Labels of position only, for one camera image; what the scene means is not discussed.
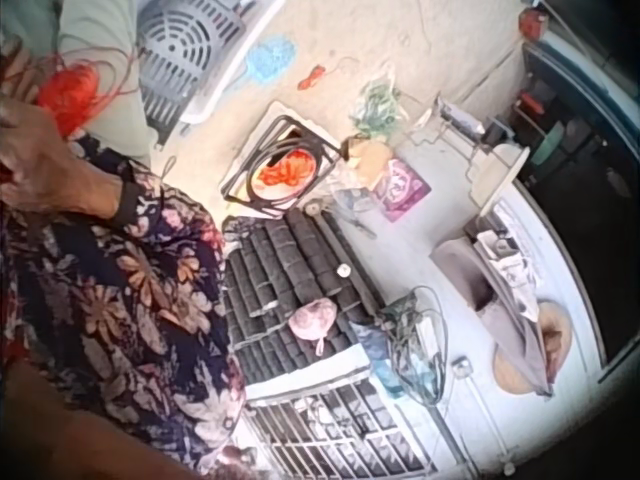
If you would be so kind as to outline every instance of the purple box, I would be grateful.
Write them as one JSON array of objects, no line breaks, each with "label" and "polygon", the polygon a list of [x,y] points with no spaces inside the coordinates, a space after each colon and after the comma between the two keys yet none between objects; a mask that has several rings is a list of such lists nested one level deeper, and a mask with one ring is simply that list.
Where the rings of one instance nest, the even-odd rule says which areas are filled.
[{"label": "purple box", "polygon": [[373,196],[379,201],[385,217],[395,222],[430,191],[431,187],[413,168],[393,158],[387,163]]}]

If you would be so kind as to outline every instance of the ventilation grille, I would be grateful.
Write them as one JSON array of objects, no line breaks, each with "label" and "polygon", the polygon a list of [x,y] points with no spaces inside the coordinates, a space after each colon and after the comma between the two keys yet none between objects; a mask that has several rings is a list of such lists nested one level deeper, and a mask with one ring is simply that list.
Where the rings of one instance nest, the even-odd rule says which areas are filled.
[{"label": "ventilation grille", "polygon": [[164,145],[201,83],[215,72],[245,26],[215,0],[153,2],[138,23],[144,110]]},{"label": "ventilation grille", "polygon": [[435,471],[367,380],[267,403],[250,403],[248,421],[289,478],[406,479]]}]

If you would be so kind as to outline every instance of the floral dress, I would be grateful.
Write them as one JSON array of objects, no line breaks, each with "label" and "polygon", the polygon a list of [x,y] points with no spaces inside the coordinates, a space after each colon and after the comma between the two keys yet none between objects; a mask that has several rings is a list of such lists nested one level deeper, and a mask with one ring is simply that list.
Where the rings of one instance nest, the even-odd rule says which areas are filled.
[{"label": "floral dress", "polygon": [[83,137],[124,183],[116,221],[2,205],[2,365],[27,356],[75,408],[206,473],[243,406],[219,315],[221,236],[145,167]]}]

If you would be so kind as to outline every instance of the red yarn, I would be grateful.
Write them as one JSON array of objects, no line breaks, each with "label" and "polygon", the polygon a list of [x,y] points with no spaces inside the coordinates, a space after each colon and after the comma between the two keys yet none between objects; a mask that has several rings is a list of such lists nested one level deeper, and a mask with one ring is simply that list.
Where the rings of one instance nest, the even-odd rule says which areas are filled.
[{"label": "red yarn", "polygon": [[[77,59],[78,53],[87,51],[117,53],[126,58],[127,70],[120,83],[116,85],[115,68],[108,62]],[[71,56],[74,56],[73,61],[66,65],[65,57]],[[115,97],[132,93],[122,92],[122,86],[129,78],[133,58],[133,54],[127,54],[117,48],[90,47],[66,52],[64,56],[56,54],[40,60],[29,68],[48,69],[55,73],[40,87],[36,103],[53,113],[58,131],[63,138],[67,138],[98,115]],[[112,88],[104,94],[98,93],[101,80],[99,66],[111,68],[114,75]]]},{"label": "red yarn", "polygon": [[99,83],[90,65],[73,65],[56,72],[40,88],[36,103],[53,113],[60,135],[66,138],[96,115]]}]

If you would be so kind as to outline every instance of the sandy ground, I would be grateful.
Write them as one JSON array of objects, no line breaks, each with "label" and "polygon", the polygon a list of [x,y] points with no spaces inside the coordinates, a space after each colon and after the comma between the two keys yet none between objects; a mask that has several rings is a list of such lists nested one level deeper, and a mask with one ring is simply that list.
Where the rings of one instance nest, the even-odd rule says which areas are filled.
[{"label": "sandy ground", "polygon": [[[480,119],[501,112],[523,75],[517,28],[522,8],[517,0],[288,0],[262,38],[281,34],[293,41],[293,65],[269,87],[248,82],[227,94],[207,122],[154,152],[152,169],[160,173],[166,159],[177,155],[166,181],[219,221],[224,210],[218,183],[272,101],[342,140],[353,132],[349,112],[359,91],[385,62],[394,65],[396,85],[424,104],[414,102],[416,114],[438,92],[464,100],[462,106]],[[341,61],[345,57],[356,60]],[[313,89],[298,91],[316,64],[340,68]]]}]

